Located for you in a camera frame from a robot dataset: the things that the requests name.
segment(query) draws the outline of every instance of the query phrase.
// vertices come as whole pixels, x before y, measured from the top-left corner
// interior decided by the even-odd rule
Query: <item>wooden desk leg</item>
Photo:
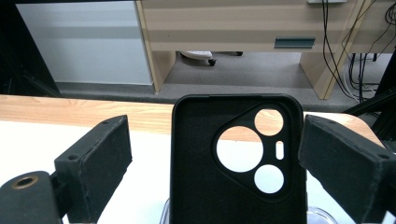
[[[338,44],[336,48],[332,48],[334,53],[333,57],[335,59],[337,69],[340,73],[347,59],[346,52],[350,51],[355,36],[359,31],[361,23],[364,19],[364,13],[371,4],[372,0],[357,2],[357,5],[354,7],[355,10],[352,12],[352,16],[349,20],[349,25],[345,29],[346,32],[340,36],[340,39],[337,42],[340,44]],[[349,30],[350,34],[348,38],[344,39],[344,36],[348,34]],[[343,41],[345,41],[345,49],[341,46],[341,43],[343,43]],[[332,71],[335,71],[335,65],[332,62],[330,53],[326,53],[326,58]],[[305,74],[311,82],[311,85],[314,88],[315,92],[317,93],[318,98],[321,100],[329,99],[336,80],[323,60],[323,53],[303,53],[300,59],[300,65],[305,71]]]
[[[169,75],[173,65],[176,61],[175,51],[152,51],[149,43],[149,33],[146,24],[146,17],[143,9],[143,4],[140,1],[135,2],[137,14],[142,29],[142,35],[145,40],[146,53],[148,57],[148,66],[151,73],[151,78],[154,83],[156,92],[161,90],[163,83]]]
[[[303,68],[312,88],[320,100],[328,99],[334,83],[332,73],[323,60],[322,53],[302,53],[300,66]]]

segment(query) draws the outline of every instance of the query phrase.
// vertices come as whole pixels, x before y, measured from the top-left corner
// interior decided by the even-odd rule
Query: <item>chair wheel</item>
[[[209,59],[208,62],[209,62],[209,64],[210,64],[210,66],[215,66],[215,64],[216,64],[216,59]]]

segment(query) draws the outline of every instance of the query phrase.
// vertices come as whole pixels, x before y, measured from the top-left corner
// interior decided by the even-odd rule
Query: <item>black foam block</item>
[[[396,156],[329,119],[307,115],[300,164],[357,223],[382,222]]]

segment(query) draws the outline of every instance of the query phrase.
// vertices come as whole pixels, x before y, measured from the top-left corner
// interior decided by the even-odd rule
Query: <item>white desk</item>
[[[0,185],[27,172],[52,173],[53,161],[93,125],[101,119],[127,114],[133,162],[99,224],[159,223],[169,197],[171,110],[170,105],[0,95]],[[373,137],[367,125],[354,117],[317,115],[336,119]],[[326,210],[341,224],[353,223],[311,177],[307,190],[309,205]],[[384,223],[392,221],[389,217]]]

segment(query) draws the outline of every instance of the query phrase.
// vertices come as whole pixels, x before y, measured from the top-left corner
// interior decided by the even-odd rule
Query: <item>screw hole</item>
[[[17,180],[13,185],[12,188],[14,189],[26,189],[30,186],[33,186],[35,182],[37,182],[38,177],[36,175],[32,176],[25,176],[21,179]]]
[[[70,155],[67,159],[69,159],[70,161],[74,161],[78,158],[77,155]]]

